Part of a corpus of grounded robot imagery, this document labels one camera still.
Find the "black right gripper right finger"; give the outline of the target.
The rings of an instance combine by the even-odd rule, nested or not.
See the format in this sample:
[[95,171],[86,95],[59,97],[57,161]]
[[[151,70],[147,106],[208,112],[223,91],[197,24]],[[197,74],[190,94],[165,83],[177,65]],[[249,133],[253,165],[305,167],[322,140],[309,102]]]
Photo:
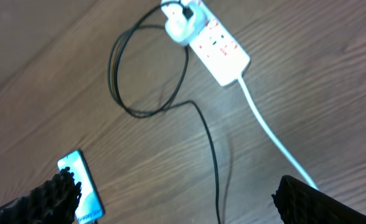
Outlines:
[[366,215],[290,176],[272,195],[285,224],[366,224]]

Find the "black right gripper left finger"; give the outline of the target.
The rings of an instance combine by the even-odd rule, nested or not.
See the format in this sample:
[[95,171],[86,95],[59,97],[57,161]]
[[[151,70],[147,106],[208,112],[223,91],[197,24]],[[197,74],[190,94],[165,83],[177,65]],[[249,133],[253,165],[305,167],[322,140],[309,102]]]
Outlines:
[[51,180],[0,207],[0,224],[72,224],[78,208],[82,183],[75,182],[70,168]]

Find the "Samsung Galaxy smartphone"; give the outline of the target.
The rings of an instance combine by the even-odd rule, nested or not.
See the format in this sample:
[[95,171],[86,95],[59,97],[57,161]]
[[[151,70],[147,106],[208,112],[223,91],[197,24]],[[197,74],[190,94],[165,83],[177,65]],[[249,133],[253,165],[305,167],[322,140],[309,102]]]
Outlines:
[[69,167],[69,172],[73,173],[74,183],[81,183],[81,197],[75,211],[78,224],[95,223],[105,214],[105,208],[83,152],[80,149],[70,152],[57,161],[57,167],[59,170]]

